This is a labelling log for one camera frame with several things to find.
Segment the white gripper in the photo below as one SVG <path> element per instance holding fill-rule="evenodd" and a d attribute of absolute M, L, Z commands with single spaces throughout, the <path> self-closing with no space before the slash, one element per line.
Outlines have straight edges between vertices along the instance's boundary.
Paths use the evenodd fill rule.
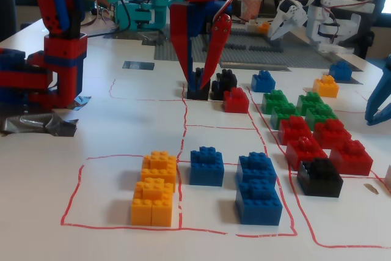
<path fill-rule="evenodd" d="M 287 32 L 303 25 L 308 17 L 299 0 L 279 0 L 277 14 L 270 26 L 270 39 L 281 39 Z"/>

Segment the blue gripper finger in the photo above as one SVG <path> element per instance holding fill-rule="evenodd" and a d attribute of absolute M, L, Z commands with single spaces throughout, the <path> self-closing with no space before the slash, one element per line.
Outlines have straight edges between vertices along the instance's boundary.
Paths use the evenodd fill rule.
<path fill-rule="evenodd" d="M 383 74 L 367 101 L 365 119 L 369 119 L 378 112 L 378 108 L 390 97 L 390 56 L 386 59 L 386 65 L 382 69 Z"/>
<path fill-rule="evenodd" d="M 383 123 L 391 118 L 391 109 L 390 106 L 385 107 L 382 111 L 377 112 L 374 116 L 367 119 L 367 125 L 377 125 Z"/>

